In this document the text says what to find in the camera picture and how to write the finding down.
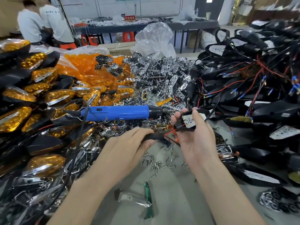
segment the blue electric screwdriver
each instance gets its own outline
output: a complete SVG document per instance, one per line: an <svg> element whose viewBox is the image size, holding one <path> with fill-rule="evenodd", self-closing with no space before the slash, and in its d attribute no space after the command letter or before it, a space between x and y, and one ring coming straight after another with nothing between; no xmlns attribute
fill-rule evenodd
<svg viewBox="0 0 300 225"><path fill-rule="evenodd" d="M72 116L84 117L86 108L81 111L64 110ZM163 114L171 113L162 107L143 106L90 106L86 121L118 121L132 119L156 118Z"/></svg>

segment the red sign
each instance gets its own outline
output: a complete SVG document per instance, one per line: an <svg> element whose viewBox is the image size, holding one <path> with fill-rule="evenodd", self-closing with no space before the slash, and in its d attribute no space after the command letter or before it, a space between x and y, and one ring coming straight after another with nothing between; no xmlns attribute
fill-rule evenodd
<svg viewBox="0 0 300 225"><path fill-rule="evenodd" d="M134 15L132 15L132 16L124 16L124 20L129 20L129 21L131 21L131 20L135 20L135 16Z"/></svg>

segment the orange stool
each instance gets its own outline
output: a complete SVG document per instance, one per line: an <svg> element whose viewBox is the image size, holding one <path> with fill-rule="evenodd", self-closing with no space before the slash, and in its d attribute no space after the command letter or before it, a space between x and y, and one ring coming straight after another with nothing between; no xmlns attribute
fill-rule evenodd
<svg viewBox="0 0 300 225"><path fill-rule="evenodd" d="M65 49L65 50L73 50L76 49L77 46L75 45L75 43L69 43L69 44L60 44L60 48Z"/></svg>
<svg viewBox="0 0 300 225"><path fill-rule="evenodd" d="M98 46L98 43L97 43L95 37L88 37L88 38L89 38L89 40L90 40L90 45L92 45L92 46ZM83 46L88 45L88 41L87 41L86 36L81 35L81 41L82 41Z"/></svg>
<svg viewBox="0 0 300 225"><path fill-rule="evenodd" d="M133 31L131 32L123 32L123 42L134 42L134 33Z"/></svg>

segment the worker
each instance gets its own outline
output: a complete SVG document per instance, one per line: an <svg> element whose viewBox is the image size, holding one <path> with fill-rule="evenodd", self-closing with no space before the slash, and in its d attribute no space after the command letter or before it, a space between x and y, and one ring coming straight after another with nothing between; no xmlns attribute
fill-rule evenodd
<svg viewBox="0 0 300 225"><path fill-rule="evenodd" d="M176 112L171 122L175 124L180 116L180 112ZM192 117L196 123L195 132L177 132L177 135L185 160L202 189L216 224L266 225L220 161L210 125L196 110ZM141 143L150 133L153 133L151 129L136 127L110 138L92 167L74 181L47 225L89 225L108 191L137 166L154 144L154 140Z"/></svg>
<svg viewBox="0 0 300 225"><path fill-rule="evenodd" d="M25 9L18 13L18 25L24 39L32 45L42 45L43 20L38 14L38 7L33 0L23 0Z"/></svg>
<svg viewBox="0 0 300 225"><path fill-rule="evenodd" d="M58 44L73 43L74 38L60 9L51 5L49 0L37 0L40 7L40 16L46 30L53 34Z"/></svg>

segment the hand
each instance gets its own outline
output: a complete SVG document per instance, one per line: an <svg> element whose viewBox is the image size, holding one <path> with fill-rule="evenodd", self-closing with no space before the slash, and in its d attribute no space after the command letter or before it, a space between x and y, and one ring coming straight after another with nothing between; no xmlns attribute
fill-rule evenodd
<svg viewBox="0 0 300 225"><path fill-rule="evenodd" d="M180 146L185 160L195 174L201 166L206 162L210 163L212 160L219 161L218 153L216 149L216 139L212 127L205 123L201 115L193 108L192 117L196 123L196 129L194 132L179 131L176 132L180 141ZM188 109L182 109L182 113L187 112ZM176 112L171 117L172 124L175 124L181 117L180 112Z"/></svg>
<svg viewBox="0 0 300 225"><path fill-rule="evenodd" d="M121 136L110 138L87 175L102 178L110 190L137 166L144 153L155 143L154 140L146 140L141 144L150 133L153 130L135 127Z"/></svg>

